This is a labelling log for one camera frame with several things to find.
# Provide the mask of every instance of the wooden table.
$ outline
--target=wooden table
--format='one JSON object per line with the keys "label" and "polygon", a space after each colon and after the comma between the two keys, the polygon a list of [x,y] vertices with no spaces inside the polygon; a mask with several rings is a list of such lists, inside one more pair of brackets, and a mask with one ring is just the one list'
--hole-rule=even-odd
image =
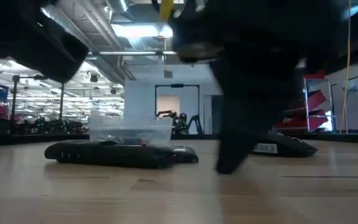
{"label": "wooden table", "polygon": [[51,143],[0,147],[0,223],[358,223],[358,144],[310,141],[306,159],[252,156],[217,175],[215,141],[177,141],[200,163],[167,170],[58,164]]}

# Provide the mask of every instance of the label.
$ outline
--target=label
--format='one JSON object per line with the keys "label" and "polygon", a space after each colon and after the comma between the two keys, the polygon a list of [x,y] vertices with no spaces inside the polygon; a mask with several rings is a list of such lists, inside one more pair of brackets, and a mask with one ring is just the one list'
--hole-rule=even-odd
{"label": "label", "polygon": [[258,143],[254,148],[254,152],[278,154],[277,145],[268,143]]}

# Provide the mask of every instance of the door frame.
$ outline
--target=door frame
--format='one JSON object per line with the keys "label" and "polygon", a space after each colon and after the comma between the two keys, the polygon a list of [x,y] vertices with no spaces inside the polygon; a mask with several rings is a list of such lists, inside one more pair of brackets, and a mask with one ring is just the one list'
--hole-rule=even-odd
{"label": "door frame", "polygon": [[185,86],[193,86],[197,87],[197,94],[198,94],[198,115],[200,115],[200,85],[185,85],[185,84],[172,84],[172,85],[155,85],[154,87],[154,116],[157,114],[157,88],[158,87],[171,87],[171,88],[183,88]]}

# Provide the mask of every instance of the yellow cable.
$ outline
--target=yellow cable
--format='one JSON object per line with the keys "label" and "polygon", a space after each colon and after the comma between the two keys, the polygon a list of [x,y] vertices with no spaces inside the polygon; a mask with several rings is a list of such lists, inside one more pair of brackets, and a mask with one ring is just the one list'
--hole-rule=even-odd
{"label": "yellow cable", "polygon": [[345,90],[344,90],[344,100],[343,100],[343,109],[342,109],[342,122],[341,130],[339,134],[342,134],[344,120],[345,120],[345,110],[346,110],[346,100],[347,100],[347,82],[349,80],[349,72],[351,67],[351,8],[352,0],[349,0],[349,11],[348,11],[348,20],[347,20],[347,66],[346,66],[346,80],[345,80]]}

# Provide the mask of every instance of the plastic container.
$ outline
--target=plastic container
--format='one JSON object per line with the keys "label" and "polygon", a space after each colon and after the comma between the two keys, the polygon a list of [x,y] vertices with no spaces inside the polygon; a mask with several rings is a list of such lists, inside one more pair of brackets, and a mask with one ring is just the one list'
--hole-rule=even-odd
{"label": "plastic container", "polygon": [[91,141],[115,141],[118,144],[169,145],[171,118],[147,116],[90,116]]}

